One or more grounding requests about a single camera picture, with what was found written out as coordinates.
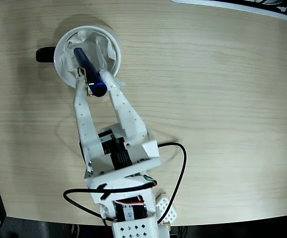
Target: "white object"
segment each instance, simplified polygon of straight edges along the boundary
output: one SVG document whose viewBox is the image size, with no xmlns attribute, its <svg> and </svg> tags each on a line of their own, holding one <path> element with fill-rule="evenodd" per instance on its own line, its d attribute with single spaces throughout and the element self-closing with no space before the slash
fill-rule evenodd
<svg viewBox="0 0 287 238">
<path fill-rule="evenodd" d="M 67 85 L 69 85 L 73 88 L 76 87 L 76 75 L 67 69 L 68 65 L 66 65 L 66 67 L 64 65 L 64 62 L 69 64 L 70 62 L 73 62 L 73 61 L 69 61 L 69 60 L 63 61 L 63 55 L 65 53 L 65 50 L 68 49 L 68 42 L 70 40 L 72 40 L 71 41 L 72 42 L 72 48 L 78 47 L 79 44 L 84 43 L 84 44 L 82 44 L 82 46 L 86 46 L 86 48 L 84 47 L 83 50 L 88 51 L 87 50 L 87 44 L 90 42 L 90 40 L 88 40 L 87 38 L 89 37 L 90 33 L 97 33 L 99 36 L 101 35 L 105 39 L 107 39 L 108 43 L 107 43 L 107 49 L 106 50 L 108 51 L 108 54 L 111 52 L 115 53 L 116 60 L 115 60 L 115 63 L 113 65 L 112 69 L 110 69 L 110 72 L 113 74 L 113 76 L 116 76 L 116 74 L 120 68 L 121 57 L 122 57 L 120 41 L 112 29 L 110 29 L 109 27 L 104 26 L 104 25 L 89 25 L 89 26 L 76 27 L 76 28 L 68 31 L 65 35 L 63 35 L 61 37 L 61 39 L 57 43 L 57 45 L 55 47 L 55 51 L 54 51 L 54 66 L 55 66 L 55 69 L 56 69 L 58 75 Z"/>
<path fill-rule="evenodd" d="M 115 238 L 169 238 L 167 225 L 156 225 L 156 216 L 144 219 L 112 223 Z"/>
<path fill-rule="evenodd" d="M 144 176 L 146 171 L 161 165 L 157 141 L 122 93 L 120 81 L 116 80 L 107 70 L 101 70 L 99 73 L 107 86 L 118 123 L 101 129 L 100 134 L 97 133 L 86 100 L 85 78 L 83 75 L 78 77 L 74 109 L 86 165 L 84 179 L 87 187 L 96 189 L 100 186 L 103 189 L 118 189 L 144 185 L 148 182 Z M 127 153 L 127 159 L 131 163 L 116 167 L 115 157 L 112 157 L 113 153 L 105 151 L 108 144 L 113 144 L 113 148 L 117 145 L 123 147 L 123 153 Z M 112 228 L 116 238 L 169 238 L 168 226 L 163 222 L 157 223 L 156 217 L 157 215 L 161 216 L 161 211 L 157 211 L 155 195 L 151 188 L 111 193 L 107 196 L 103 193 L 91 193 L 91 196 L 93 201 L 99 204 L 103 219 L 106 217 L 116 218 L 115 202 L 117 200 L 140 196 L 144 201 L 147 218 L 135 220 L 134 211 L 128 207 L 129 217 L 126 221 L 113 221 Z M 168 199 L 165 195 L 162 195 L 161 198 L 161 202 Z M 171 217 L 167 217 L 165 221 L 174 221 L 176 213 L 174 217 L 175 209 L 173 207 L 171 209 Z"/>
<path fill-rule="evenodd" d="M 284 15 L 281 13 L 268 11 L 268 10 L 264 10 L 264 9 L 260 9 L 260 8 L 256 8 L 256 7 L 244 6 L 244 5 L 240 5 L 240 4 L 233 4 L 233 3 L 216 1 L 216 0 L 172 0 L 172 1 L 177 2 L 177 3 L 189 3 L 189 4 L 198 4 L 198 5 L 230 8 L 230 9 L 253 12 L 253 13 L 257 13 L 257 14 L 261 14 L 261 15 L 272 16 L 272 17 L 277 17 L 280 19 L 287 20 L 287 15 Z"/>
<path fill-rule="evenodd" d="M 170 202 L 170 198 L 167 194 L 162 193 L 157 198 L 156 207 L 157 207 L 157 217 L 158 219 L 162 216 L 165 212 L 165 209 L 168 207 Z M 162 223 L 172 223 L 177 218 L 177 210 L 175 209 L 174 205 L 171 205 L 168 214 L 162 220 Z"/>
</svg>

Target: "white 3d-printed part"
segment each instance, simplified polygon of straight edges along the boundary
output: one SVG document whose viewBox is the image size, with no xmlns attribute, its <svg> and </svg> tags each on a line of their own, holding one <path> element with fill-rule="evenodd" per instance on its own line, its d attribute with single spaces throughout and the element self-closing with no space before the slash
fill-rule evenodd
<svg viewBox="0 0 287 238">
<path fill-rule="evenodd" d="M 125 222 L 113 222 L 114 238 L 159 238 L 155 215 Z"/>
<path fill-rule="evenodd" d="M 160 196 L 157 198 L 156 207 L 157 210 L 159 210 L 158 214 L 160 214 L 158 219 L 163 215 L 163 213 L 167 209 L 169 201 L 170 198 L 165 193 L 160 194 Z M 172 223 L 176 218 L 177 218 L 177 211 L 175 207 L 171 205 L 170 210 L 168 211 L 168 214 L 165 216 L 165 218 L 162 220 L 162 223 L 168 223 L 168 222 Z"/>
</svg>

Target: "black wire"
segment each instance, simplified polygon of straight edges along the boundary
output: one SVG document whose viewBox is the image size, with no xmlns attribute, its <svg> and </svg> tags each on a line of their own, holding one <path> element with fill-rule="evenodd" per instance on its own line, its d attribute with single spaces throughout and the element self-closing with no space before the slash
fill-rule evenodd
<svg viewBox="0 0 287 238">
<path fill-rule="evenodd" d="M 171 199 L 169 201 L 169 204 L 167 206 L 167 208 L 165 209 L 165 212 L 163 213 L 163 215 L 160 217 L 160 219 L 158 220 L 158 224 L 162 222 L 162 220 L 165 218 L 165 216 L 167 215 L 167 213 L 169 212 L 170 208 L 171 208 L 171 205 L 173 203 L 173 200 L 177 194 L 177 191 L 179 189 L 179 186 L 180 186 L 180 183 L 181 183 L 181 180 L 182 180 L 182 177 L 183 177 L 183 174 L 184 174 L 184 170 L 185 170 L 185 167 L 186 167 L 186 164 L 187 164 L 187 151 L 185 150 L 184 146 L 181 145 L 180 143 L 177 143 L 177 142 L 167 142 L 167 143 L 162 143 L 162 144 L 159 144 L 158 147 L 161 148 L 161 147 L 164 147 L 164 146 L 169 146 L 169 145 L 174 145 L 174 146 L 179 146 L 181 149 L 182 149 L 182 152 L 183 152 L 183 164 L 182 164 L 182 169 L 181 169 L 181 173 L 179 175 L 179 178 L 178 178 L 178 181 L 177 181 L 177 184 L 173 190 L 173 193 L 172 193 L 172 196 L 171 196 Z"/>
<path fill-rule="evenodd" d="M 70 204 L 74 205 L 75 207 L 77 207 L 77 208 L 83 210 L 84 212 L 87 212 L 87 213 L 89 213 L 89 214 L 91 214 L 91 215 L 93 215 L 93 216 L 95 216 L 95 217 L 102 218 L 102 216 L 101 216 L 99 213 L 94 212 L 94 211 L 88 209 L 87 207 L 84 207 L 84 206 L 80 205 L 79 203 L 75 202 L 74 200 L 70 199 L 70 198 L 68 197 L 68 195 L 65 194 L 66 192 L 67 192 L 67 191 L 65 191 L 65 192 L 63 193 L 63 197 L 64 197 L 64 199 L 65 199 L 67 202 L 69 202 Z M 107 217 L 106 220 L 112 222 L 114 219 L 113 219 L 113 218 L 110 218 L 110 217 Z"/>
<path fill-rule="evenodd" d="M 182 238 L 186 238 L 188 233 L 188 227 L 184 227 L 184 235 L 182 235 Z"/>
<path fill-rule="evenodd" d="M 106 219 L 102 219 L 102 221 L 103 221 L 105 227 L 112 229 L 111 226 L 107 225 Z"/>
</svg>

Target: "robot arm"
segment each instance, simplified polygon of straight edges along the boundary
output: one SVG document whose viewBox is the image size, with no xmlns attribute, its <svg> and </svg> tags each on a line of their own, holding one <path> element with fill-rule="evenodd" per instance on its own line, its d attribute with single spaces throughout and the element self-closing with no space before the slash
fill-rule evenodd
<svg viewBox="0 0 287 238">
<path fill-rule="evenodd" d="M 85 77 L 77 79 L 74 109 L 83 152 L 88 188 L 117 189 L 140 186 L 153 180 L 146 171 L 161 165 L 158 144 L 131 106 L 120 85 L 108 71 L 100 71 L 106 84 L 117 124 L 94 126 L 87 103 Z M 151 188 L 125 193 L 91 193 L 103 219 L 114 218 L 115 238 L 168 238 L 168 226 L 161 217 Z"/>
</svg>

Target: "black cable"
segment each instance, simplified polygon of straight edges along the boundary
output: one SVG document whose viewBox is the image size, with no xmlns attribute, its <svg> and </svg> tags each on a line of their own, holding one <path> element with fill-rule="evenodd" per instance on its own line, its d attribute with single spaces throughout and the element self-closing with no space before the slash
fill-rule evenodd
<svg viewBox="0 0 287 238">
<path fill-rule="evenodd" d="M 103 221 L 105 227 L 112 229 L 111 226 L 107 225 L 106 219 L 102 219 L 102 221 Z"/>
<path fill-rule="evenodd" d="M 174 198 L 175 198 L 175 196 L 177 194 L 177 191 L 179 189 L 179 186 L 180 186 L 183 174 L 184 174 L 184 170 L 185 170 L 185 167 L 186 167 L 186 164 L 187 164 L 187 151 L 185 150 L 184 146 L 181 145 L 180 143 L 167 142 L 167 143 L 159 144 L 158 147 L 161 148 L 161 147 L 169 146 L 169 145 L 179 146 L 182 149 L 182 152 L 183 152 L 183 164 L 182 164 L 182 169 L 181 169 L 180 176 L 179 176 L 177 184 L 176 184 L 176 186 L 175 186 L 175 188 L 173 190 L 173 193 L 172 193 L 171 199 L 169 201 L 169 204 L 168 204 L 167 208 L 165 209 L 165 212 L 163 213 L 163 215 L 158 220 L 158 224 L 162 222 L 162 220 L 165 218 L 165 216 L 167 215 L 167 213 L 169 212 L 169 210 L 171 208 L 171 205 L 172 205 L 173 200 L 174 200 Z"/>
</svg>

